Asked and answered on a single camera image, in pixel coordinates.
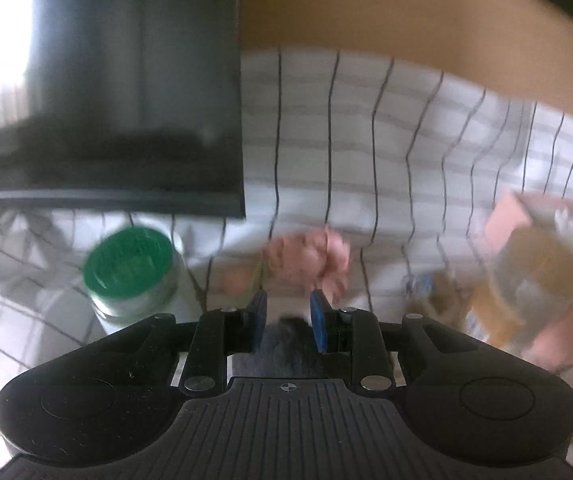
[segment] round lid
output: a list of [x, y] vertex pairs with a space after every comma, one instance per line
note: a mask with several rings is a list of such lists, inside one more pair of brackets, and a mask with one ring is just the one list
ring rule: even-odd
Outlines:
[[97, 297], [129, 300], [155, 287], [173, 266], [168, 237], [148, 227], [130, 227], [109, 236], [90, 253], [84, 285]]

